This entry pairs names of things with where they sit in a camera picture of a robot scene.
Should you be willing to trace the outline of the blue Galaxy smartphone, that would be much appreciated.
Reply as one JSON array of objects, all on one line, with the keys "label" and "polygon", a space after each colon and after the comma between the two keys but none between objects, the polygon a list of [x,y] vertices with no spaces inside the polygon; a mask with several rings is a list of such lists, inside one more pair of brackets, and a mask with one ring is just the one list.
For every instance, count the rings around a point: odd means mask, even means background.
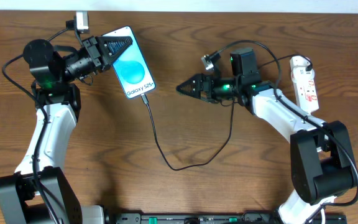
[{"label": "blue Galaxy smartphone", "polygon": [[155,88],[155,82],[131,27],[125,26],[103,35],[103,37],[124,36],[132,39],[132,45],[120,55],[112,67],[125,96],[132,99],[152,91]]}]

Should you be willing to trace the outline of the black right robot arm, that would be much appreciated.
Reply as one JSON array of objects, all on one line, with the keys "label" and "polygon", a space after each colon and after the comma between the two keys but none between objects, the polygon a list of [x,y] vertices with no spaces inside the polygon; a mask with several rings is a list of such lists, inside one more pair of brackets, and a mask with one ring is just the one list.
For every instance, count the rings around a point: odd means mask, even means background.
[{"label": "black right robot arm", "polygon": [[232,101],[266,121],[290,144],[293,192],[270,214],[254,217],[257,223],[344,223],[344,216],[326,213],[338,207],[338,198],[358,190],[358,170],[349,133],[340,121],[331,123],[313,116],[316,109],[314,71],[300,55],[291,57],[293,82],[304,103],[291,102],[272,82],[262,80],[251,48],[230,54],[233,76],[221,76],[219,52],[205,55],[205,73],[197,73],[177,86],[177,92],[218,104]]}]

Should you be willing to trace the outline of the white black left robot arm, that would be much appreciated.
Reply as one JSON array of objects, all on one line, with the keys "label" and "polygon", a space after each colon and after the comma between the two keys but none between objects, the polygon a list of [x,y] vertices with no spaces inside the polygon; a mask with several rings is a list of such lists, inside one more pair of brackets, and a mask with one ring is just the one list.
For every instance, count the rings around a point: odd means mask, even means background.
[{"label": "white black left robot arm", "polygon": [[81,49],[30,41],[22,58],[35,81],[27,93],[37,124],[29,148],[12,175],[0,178],[0,208],[6,223],[109,223],[101,205],[84,206],[63,173],[68,142],[79,118],[74,80],[109,70],[133,44],[129,36],[90,37]]}]

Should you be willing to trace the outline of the white USB charger plug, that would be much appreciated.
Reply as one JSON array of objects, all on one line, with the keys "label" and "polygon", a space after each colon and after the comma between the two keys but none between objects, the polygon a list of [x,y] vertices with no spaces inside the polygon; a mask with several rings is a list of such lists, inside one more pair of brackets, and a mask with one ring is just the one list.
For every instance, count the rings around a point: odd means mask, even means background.
[{"label": "white USB charger plug", "polygon": [[295,67],[291,70],[291,80],[294,83],[305,82],[314,79],[314,70],[306,70],[306,67]]}]

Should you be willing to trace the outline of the white power strip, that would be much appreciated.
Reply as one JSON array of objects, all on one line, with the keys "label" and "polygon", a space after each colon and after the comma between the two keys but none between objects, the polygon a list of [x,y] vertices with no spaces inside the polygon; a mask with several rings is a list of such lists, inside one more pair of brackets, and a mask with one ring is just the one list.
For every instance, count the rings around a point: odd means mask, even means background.
[{"label": "white power strip", "polygon": [[[290,59],[291,70],[295,67],[306,67],[307,71],[313,69],[311,62],[308,58],[300,55],[294,56]],[[319,109],[318,97],[316,92],[316,86],[314,79],[305,82],[294,83],[296,104],[303,111],[311,114],[312,112]]]}]

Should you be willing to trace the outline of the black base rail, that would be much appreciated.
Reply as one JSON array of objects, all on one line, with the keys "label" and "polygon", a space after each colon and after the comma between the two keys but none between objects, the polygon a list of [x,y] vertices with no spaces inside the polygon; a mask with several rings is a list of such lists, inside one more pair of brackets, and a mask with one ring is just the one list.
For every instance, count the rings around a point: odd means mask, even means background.
[{"label": "black base rail", "polygon": [[242,215],[142,215],[122,213],[111,215],[106,223],[113,224],[233,224],[233,223],[282,223],[278,217],[268,212],[248,212]]}]

